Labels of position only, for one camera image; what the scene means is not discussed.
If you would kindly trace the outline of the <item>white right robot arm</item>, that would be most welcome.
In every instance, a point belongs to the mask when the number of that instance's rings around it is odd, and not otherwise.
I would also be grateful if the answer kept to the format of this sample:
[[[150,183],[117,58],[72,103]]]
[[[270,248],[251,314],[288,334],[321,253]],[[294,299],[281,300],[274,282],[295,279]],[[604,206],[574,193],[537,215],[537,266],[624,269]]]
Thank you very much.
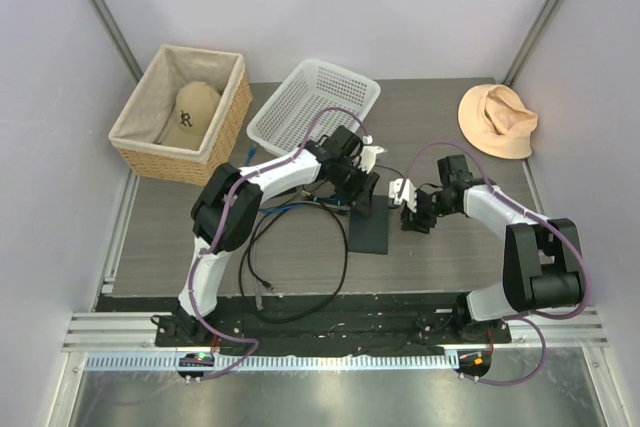
[[[474,176],[463,155],[437,162],[440,185],[428,193],[407,178],[389,184],[401,227],[427,234],[445,216],[461,214],[503,241],[501,280],[459,295],[451,327],[472,342],[502,320],[536,314],[564,320],[586,308],[590,285],[576,225],[550,219],[514,201],[488,178]]]

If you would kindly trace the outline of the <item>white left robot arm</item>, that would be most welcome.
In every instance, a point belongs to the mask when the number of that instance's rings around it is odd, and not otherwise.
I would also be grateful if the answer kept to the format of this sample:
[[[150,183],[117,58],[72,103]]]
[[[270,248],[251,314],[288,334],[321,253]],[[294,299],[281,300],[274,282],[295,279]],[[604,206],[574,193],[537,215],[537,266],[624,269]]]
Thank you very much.
[[[359,137],[340,126],[321,141],[305,139],[293,151],[254,167],[219,166],[191,210],[192,265],[173,314],[179,335],[193,346],[211,338],[213,322],[207,315],[216,308],[222,276],[232,253],[250,237],[264,202],[327,181],[344,204],[367,214],[379,180],[374,167],[385,152],[370,135]]]

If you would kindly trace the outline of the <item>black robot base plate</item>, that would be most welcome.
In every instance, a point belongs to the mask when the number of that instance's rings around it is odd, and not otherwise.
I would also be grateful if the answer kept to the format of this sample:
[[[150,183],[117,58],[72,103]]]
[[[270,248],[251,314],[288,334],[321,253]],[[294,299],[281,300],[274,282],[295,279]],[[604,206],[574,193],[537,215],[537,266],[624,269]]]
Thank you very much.
[[[265,296],[262,310],[251,297],[221,297],[203,322],[174,297],[103,296],[99,312],[145,312],[156,326],[158,347],[210,344],[215,331],[225,355],[240,355],[244,339],[258,340],[259,356],[343,357],[430,353],[444,344],[508,344],[500,321],[472,323],[456,293]]]

